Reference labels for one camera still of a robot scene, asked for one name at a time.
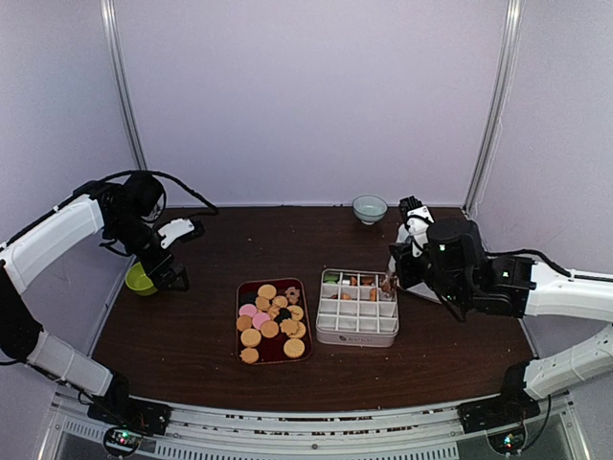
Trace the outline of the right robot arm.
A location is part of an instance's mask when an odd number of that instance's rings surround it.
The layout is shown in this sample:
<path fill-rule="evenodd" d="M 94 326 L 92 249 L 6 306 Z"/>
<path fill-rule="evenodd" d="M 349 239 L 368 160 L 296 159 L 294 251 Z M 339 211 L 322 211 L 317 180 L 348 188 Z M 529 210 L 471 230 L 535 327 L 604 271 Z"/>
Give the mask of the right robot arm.
<path fill-rule="evenodd" d="M 424 284 L 454 318 L 469 311 L 523 318 L 558 315 L 611 323 L 612 277 L 561 267 L 539 251 L 487 252 L 472 220 L 411 216 L 390 246 L 403 289 Z M 555 355 L 511 366 L 498 396 L 459 406 L 466 433 L 518 424 L 540 401 L 612 369 L 612 328 Z"/>

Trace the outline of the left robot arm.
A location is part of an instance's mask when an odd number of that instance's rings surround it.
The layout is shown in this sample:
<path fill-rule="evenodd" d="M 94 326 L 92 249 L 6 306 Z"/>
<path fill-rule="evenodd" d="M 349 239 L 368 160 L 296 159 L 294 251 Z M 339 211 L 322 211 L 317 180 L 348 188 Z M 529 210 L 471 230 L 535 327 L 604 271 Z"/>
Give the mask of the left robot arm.
<path fill-rule="evenodd" d="M 89 181 L 46 214 L 1 244 L 1 351 L 8 365 L 34 370 L 47 379 L 75 389 L 89 403 L 89 417 L 140 435 L 163 435 L 169 406 L 131 397 L 127 378 L 84 352 L 70 339 L 79 327 L 90 330 L 102 313 L 93 294 L 102 284 L 104 267 L 95 258 L 75 287 L 52 281 L 72 249 L 94 235 L 101 249 L 116 258 L 136 257 L 139 280 L 157 291 L 186 291 L 186 268 L 170 251 L 176 241 L 188 242 L 204 233 L 193 216 L 176 218 L 156 228 L 166 192 L 162 172 L 125 171 Z"/>

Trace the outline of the green round cookie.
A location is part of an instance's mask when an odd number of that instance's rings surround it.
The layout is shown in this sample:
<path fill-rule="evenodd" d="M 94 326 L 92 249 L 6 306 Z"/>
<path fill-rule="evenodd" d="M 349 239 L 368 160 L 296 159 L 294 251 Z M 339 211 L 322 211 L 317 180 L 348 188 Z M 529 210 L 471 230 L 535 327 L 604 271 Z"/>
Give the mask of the green round cookie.
<path fill-rule="evenodd" d="M 326 273 L 324 276 L 324 282 L 326 284 L 336 284 L 338 282 L 337 273 Z"/>

